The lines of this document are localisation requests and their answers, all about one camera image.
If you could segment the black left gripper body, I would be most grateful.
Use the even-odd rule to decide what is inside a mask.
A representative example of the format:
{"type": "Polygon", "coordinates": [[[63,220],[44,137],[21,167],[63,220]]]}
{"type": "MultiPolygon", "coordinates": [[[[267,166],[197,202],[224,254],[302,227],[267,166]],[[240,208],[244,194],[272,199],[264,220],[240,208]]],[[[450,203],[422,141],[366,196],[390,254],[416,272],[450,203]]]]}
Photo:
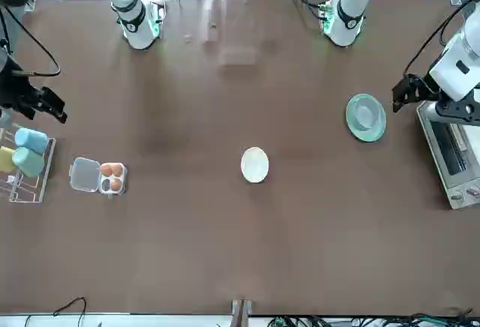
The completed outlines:
{"type": "Polygon", "coordinates": [[[451,99],[444,91],[439,94],[435,106],[436,113],[455,123],[479,124],[479,89],[474,88],[459,101],[451,99]]]}

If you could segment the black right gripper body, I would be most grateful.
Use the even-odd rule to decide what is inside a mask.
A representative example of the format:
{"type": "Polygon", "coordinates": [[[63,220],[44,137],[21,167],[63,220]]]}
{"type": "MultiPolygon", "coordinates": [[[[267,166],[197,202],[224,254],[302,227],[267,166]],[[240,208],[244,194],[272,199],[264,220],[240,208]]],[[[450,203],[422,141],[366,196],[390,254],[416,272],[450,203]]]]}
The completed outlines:
{"type": "Polygon", "coordinates": [[[40,104],[41,91],[30,82],[26,72],[8,54],[1,57],[1,107],[34,118],[43,112],[40,104]]]}

